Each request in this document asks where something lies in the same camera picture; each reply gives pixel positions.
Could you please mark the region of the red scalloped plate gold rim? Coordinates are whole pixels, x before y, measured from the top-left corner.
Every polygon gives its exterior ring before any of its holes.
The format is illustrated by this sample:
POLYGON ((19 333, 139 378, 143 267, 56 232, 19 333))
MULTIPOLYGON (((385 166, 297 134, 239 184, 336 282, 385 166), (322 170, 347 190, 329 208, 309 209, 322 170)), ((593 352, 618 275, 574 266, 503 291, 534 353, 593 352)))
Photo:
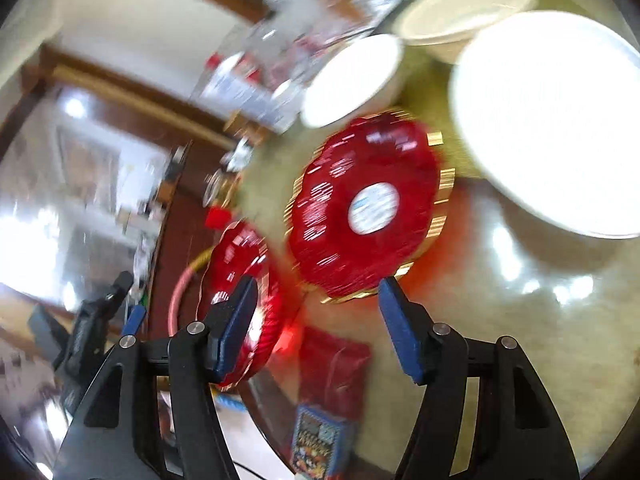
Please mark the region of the red scalloped plate gold rim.
POLYGON ((352 120, 314 152, 285 208, 299 283, 322 302, 371 296, 442 232, 456 170, 442 133, 404 110, 352 120))

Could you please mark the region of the small white foam bowl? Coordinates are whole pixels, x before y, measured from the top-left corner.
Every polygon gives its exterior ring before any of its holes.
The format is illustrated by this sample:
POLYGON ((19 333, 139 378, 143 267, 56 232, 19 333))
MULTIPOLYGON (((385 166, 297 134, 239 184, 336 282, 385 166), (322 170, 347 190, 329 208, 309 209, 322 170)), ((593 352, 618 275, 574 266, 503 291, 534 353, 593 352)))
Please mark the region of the small white foam bowl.
POLYGON ((352 42, 311 81, 300 108, 309 129, 341 128, 351 120, 392 106, 405 83, 404 43, 379 34, 352 42))

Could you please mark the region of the pink yellow hula hoop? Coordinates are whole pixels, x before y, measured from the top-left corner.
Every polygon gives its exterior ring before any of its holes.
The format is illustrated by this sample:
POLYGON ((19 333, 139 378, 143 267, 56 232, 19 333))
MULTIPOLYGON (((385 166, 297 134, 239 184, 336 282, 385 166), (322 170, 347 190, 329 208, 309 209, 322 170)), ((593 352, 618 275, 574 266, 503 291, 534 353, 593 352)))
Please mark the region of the pink yellow hula hoop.
POLYGON ((184 292, 188 288, 194 274, 209 262, 209 258, 212 255, 213 250, 213 247, 205 249, 204 252, 201 252, 194 260, 192 260, 181 273, 169 301, 167 315, 167 330, 169 336, 174 336, 175 333, 178 332, 178 317, 184 292))

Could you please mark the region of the red plate at table edge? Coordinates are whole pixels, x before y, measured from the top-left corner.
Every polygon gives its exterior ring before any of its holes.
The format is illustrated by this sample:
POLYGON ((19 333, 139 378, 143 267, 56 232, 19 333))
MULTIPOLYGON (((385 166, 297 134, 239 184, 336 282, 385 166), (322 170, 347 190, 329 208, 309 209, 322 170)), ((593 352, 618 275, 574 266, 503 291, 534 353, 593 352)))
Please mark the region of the red plate at table edge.
POLYGON ((266 365, 286 318, 282 280, 267 242, 254 226, 240 220, 224 230, 210 255, 196 318, 204 320, 211 307, 228 300, 245 274, 257 282, 257 306, 234 367, 217 384, 221 390, 236 387, 266 365))

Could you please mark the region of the red snack packet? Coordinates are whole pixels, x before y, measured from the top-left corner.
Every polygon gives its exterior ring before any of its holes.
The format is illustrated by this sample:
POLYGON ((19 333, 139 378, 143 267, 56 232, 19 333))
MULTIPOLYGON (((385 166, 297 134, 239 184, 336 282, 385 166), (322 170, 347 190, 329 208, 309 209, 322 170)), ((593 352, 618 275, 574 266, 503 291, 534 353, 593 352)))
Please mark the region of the red snack packet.
POLYGON ((358 422, 370 359, 368 344, 305 326, 298 350, 299 402, 358 422))

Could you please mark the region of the blue printed card box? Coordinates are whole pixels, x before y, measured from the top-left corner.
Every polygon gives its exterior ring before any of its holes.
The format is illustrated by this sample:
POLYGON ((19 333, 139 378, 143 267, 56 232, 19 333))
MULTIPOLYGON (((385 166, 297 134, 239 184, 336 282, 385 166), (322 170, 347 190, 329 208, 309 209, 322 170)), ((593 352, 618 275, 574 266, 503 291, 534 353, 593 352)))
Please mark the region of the blue printed card box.
POLYGON ((354 445, 356 424, 318 406, 299 404, 290 463, 305 479, 341 479, 354 445))

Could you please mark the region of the white tube red cap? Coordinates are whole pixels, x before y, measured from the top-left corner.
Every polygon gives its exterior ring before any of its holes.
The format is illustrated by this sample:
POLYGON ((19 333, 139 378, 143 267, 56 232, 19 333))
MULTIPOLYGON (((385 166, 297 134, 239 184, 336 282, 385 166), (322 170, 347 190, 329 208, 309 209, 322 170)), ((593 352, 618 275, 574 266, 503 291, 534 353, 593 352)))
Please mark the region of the white tube red cap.
POLYGON ((240 71, 243 58, 244 52, 228 58, 214 53, 205 63, 190 102, 227 118, 240 112, 276 133, 285 133, 296 121, 303 87, 291 78, 274 89, 264 86, 258 67, 251 67, 248 74, 240 71))

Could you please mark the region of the large white foam bowl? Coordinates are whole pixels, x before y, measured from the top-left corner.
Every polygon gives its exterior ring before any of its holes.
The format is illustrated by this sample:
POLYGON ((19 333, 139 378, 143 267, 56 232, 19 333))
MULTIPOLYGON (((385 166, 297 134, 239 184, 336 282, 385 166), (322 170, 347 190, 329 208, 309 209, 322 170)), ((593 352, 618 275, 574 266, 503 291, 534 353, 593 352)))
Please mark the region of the large white foam bowl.
POLYGON ((558 228, 639 234, 639 52, 577 14, 532 11, 480 32, 449 81, 452 120, 498 190, 558 228))

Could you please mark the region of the beige plastic bowl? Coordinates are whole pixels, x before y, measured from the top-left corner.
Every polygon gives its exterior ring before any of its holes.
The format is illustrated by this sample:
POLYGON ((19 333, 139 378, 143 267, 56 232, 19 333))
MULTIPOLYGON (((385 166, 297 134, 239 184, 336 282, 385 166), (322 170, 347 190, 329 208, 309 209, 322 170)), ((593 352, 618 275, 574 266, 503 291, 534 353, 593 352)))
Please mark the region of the beige plastic bowl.
POLYGON ((454 65, 483 29, 535 9, 538 0, 416 0, 401 12, 393 32, 410 47, 454 65))

